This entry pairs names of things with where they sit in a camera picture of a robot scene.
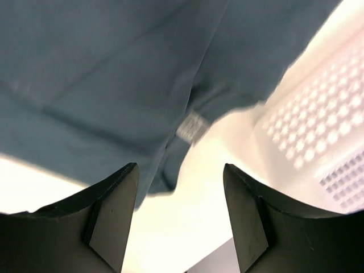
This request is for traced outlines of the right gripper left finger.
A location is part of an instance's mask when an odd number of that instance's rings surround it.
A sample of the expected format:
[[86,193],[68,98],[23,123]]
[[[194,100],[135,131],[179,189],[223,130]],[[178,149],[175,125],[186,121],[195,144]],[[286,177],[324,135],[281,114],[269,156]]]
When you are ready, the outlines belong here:
[[138,180],[130,163],[35,212],[1,214],[1,271],[121,272]]

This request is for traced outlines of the blue t shirt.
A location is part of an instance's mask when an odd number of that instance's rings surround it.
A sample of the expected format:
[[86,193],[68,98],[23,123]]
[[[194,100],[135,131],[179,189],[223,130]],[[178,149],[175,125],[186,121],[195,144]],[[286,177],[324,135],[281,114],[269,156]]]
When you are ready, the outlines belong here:
[[172,192],[188,135],[266,101],[338,1],[2,1],[1,154]]

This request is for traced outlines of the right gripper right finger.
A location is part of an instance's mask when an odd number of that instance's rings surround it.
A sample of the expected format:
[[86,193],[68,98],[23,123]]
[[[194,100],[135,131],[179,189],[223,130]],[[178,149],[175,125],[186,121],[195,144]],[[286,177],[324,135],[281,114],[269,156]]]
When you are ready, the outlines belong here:
[[223,182],[240,272],[363,271],[363,212],[305,204],[232,164]]

